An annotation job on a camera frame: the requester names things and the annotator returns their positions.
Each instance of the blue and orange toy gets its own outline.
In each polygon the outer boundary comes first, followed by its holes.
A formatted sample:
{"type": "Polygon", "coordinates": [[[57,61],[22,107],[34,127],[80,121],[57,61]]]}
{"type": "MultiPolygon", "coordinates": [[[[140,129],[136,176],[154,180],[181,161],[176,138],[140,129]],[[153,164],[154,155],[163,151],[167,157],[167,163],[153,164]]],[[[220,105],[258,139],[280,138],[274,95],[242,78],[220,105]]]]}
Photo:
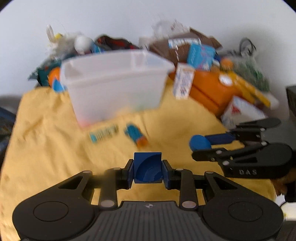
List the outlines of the blue and orange toy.
{"type": "Polygon", "coordinates": [[[144,147],[148,145],[146,136],[144,136],[140,129],[134,124],[126,125],[124,133],[133,140],[137,147],[144,147]]]}

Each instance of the white sphere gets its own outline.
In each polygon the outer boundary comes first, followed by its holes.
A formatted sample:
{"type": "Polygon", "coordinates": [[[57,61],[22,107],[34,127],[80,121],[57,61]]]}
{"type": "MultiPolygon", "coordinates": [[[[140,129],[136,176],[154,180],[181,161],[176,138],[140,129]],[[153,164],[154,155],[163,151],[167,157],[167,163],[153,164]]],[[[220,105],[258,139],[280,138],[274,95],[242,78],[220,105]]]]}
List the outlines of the white sphere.
{"type": "Polygon", "coordinates": [[[93,40],[84,35],[78,36],[75,39],[74,48],[79,54],[85,54],[91,50],[93,40]]]}

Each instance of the yellow tablecloth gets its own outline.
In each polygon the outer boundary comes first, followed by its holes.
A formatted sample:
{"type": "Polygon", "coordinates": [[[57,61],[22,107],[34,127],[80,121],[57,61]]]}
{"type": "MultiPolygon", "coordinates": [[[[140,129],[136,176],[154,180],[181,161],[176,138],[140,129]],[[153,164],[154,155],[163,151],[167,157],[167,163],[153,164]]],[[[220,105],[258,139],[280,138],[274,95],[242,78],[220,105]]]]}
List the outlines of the yellow tablecloth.
{"type": "MultiPolygon", "coordinates": [[[[141,151],[162,152],[173,168],[186,168],[203,175],[222,171],[217,163],[195,162],[188,142],[192,135],[217,134],[225,131],[213,114],[193,99],[175,100],[169,81],[161,106],[81,129],[75,119],[68,92],[55,93],[38,88],[25,94],[19,106],[16,124],[7,149],[0,180],[0,233],[3,241],[19,237],[12,223],[12,212],[24,199],[61,182],[83,170],[102,173],[113,167],[124,167],[139,151],[125,136],[128,122],[140,127],[150,145],[141,151]],[[89,132],[117,124],[119,134],[92,143],[89,132]]],[[[238,142],[225,146],[241,147],[238,142]]],[[[237,183],[273,199],[275,192],[269,180],[233,179],[237,183]]],[[[175,200],[178,191],[168,191],[161,184],[133,184],[131,190],[119,190],[118,200],[175,200]]],[[[95,193],[93,203],[98,202],[95,193]]],[[[199,203],[204,203],[198,191],[199,203]]]]}

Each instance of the silver rivet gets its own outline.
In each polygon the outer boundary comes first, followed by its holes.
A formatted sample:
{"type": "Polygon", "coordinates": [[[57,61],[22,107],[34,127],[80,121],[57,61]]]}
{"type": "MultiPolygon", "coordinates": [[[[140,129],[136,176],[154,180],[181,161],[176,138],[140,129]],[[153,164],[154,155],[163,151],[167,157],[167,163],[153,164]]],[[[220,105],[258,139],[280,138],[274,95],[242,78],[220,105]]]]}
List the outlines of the silver rivet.
{"type": "Polygon", "coordinates": [[[184,208],[195,208],[196,203],[193,202],[193,201],[184,201],[184,202],[182,202],[182,207],[184,207],[184,208]]]}
{"type": "Polygon", "coordinates": [[[102,207],[113,207],[115,205],[115,202],[112,200],[104,200],[101,202],[102,207]]]}
{"type": "Polygon", "coordinates": [[[224,161],[224,162],[222,162],[222,164],[223,164],[224,166],[227,166],[227,165],[229,165],[229,161],[224,161]]]}

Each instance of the white plastic bin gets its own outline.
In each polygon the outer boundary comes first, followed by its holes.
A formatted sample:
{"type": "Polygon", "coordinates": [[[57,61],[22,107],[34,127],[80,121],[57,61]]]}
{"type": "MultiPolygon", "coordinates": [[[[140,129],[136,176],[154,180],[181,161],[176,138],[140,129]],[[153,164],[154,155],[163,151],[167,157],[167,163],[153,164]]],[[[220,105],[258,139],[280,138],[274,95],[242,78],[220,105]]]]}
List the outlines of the white plastic bin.
{"type": "Polygon", "coordinates": [[[80,126],[158,107],[172,62],[144,50],[71,58],[60,81],[69,90],[80,126]]]}

